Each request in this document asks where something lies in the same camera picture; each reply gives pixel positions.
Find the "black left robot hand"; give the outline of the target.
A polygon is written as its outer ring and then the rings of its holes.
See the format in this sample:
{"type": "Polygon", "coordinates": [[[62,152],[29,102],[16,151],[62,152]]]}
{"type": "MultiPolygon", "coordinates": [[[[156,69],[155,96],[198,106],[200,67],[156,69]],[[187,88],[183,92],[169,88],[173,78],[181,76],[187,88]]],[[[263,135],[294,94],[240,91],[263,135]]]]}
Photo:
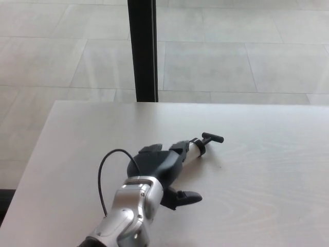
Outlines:
{"type": "Polygon", "coordinates": [[[169,150],[162,150],[162,144],[143,147],[134,162],[129,162],[127,176],[155,177],[163,188],[161,205],[171,210],[200,202],[202,196],[193,191],[176,191],[171,188],[173,182],[182,172],[183,166],[205,154],[203,142],[194,138],[173,144],[169,150]]]}

